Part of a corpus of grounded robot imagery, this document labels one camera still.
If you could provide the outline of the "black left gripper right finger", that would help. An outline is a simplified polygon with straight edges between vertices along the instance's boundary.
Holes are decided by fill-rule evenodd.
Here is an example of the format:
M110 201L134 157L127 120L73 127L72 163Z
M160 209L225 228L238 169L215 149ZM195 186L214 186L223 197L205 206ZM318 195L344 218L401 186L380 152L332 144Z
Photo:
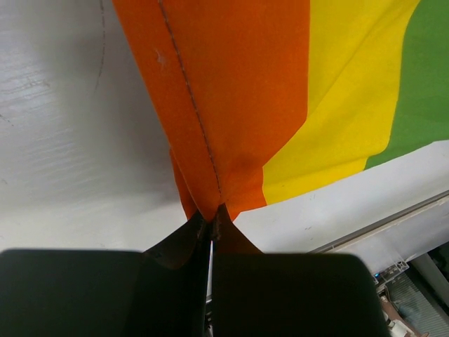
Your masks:
M224 204L213 221L214 336L388 336L373 277L356 256L263 253Z

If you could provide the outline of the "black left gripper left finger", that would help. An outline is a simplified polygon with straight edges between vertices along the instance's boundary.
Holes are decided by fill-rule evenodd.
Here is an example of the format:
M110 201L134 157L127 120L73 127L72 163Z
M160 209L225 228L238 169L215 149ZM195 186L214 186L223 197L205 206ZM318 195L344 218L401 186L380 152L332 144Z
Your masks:
M9 249L2 336L202 336L207 224L195 213L139 251Z

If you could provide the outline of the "rainbow striped shorts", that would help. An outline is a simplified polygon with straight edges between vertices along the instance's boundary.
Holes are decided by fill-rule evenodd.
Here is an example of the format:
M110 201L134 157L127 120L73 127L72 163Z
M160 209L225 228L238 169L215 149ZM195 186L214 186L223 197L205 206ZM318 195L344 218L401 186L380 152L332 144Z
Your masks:
M115 1L187 216L448 139L447 1Z

